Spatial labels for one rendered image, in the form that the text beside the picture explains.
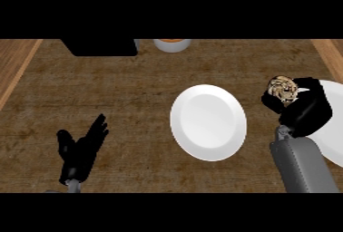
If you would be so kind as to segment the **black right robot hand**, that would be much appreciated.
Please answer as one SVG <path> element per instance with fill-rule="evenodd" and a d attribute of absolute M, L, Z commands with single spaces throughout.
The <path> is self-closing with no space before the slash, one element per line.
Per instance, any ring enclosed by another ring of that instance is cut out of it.
<path fill-rule="evenodd" d="M 298 100 L 284 106 L 278 97 L 265 92 L 262 103 L 280 115 L 280 124 L 289 127 L 292 136 L 298 138 L 311 135 L 326 125 L 333 118 L 333 108 L 318 79 L 295 78 L 293 82 L 308 89 L 298 94 Z"/>

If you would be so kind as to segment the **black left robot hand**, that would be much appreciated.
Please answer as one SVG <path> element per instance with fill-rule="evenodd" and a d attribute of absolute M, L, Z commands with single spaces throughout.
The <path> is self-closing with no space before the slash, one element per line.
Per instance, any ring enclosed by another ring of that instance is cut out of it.
<path fill-rule="evenodd" d="M 64 160 L 60 182 L 66 185 L 70 180 L 83 182 L 91 175 L 97 153 L 101 150 L 108 135 L 107 117 L 100 114 L 86 135 L 74 140 L 67 130 L 57 132 L 58 152 Z"/>

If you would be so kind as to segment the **tan frosted cupcake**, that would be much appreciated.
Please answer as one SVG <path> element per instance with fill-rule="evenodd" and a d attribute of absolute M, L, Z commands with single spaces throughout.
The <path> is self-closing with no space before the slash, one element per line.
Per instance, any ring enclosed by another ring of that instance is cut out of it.
<path fill-rule="evenodd" d="M 268 94 L 275 96 L 284 106 L 289 106 L 298 98 L 298 84 L 287 76 L 275 76 L 268 83 Z"/>

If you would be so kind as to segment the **white oval plate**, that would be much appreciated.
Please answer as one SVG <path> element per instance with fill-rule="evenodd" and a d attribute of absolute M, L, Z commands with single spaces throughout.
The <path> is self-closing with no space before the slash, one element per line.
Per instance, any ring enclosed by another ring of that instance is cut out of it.
<path fill-rule="evenodd" d="M 308 136 L 317 142 L 323 156 L 343 168 L 343 84 L 327 80 L 320 82 L 333 108 L 333 118 Z"/>
<path fill-rule="evenodd" d="M 173 102 L 171 130 L 179 146 L 196 158 L 228 159 L 247 136 L 247 116 L 233 93 L 209 84 L 188 88 Z"/>

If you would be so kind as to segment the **black box appliance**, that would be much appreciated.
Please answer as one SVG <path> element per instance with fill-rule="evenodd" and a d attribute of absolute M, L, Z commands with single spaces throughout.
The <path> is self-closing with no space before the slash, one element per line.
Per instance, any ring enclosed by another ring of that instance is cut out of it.
<path fill-rule="evenodd" d="M 64 39 L 66 47 L 76 56 L 137 56 L 134 39 Z"/>

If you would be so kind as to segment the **grey cup with orange content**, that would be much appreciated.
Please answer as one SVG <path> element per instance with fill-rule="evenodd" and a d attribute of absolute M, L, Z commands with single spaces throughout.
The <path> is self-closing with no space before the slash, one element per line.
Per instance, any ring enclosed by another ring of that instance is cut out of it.
<path fill-rule="evenodd" d="M 154 39 L 154 44 L 157 48 L 168 53 L 179 53 L 182 52 L 191 45 L 191 39 L 182 39 L 182 40 L 162 40 Z"/>

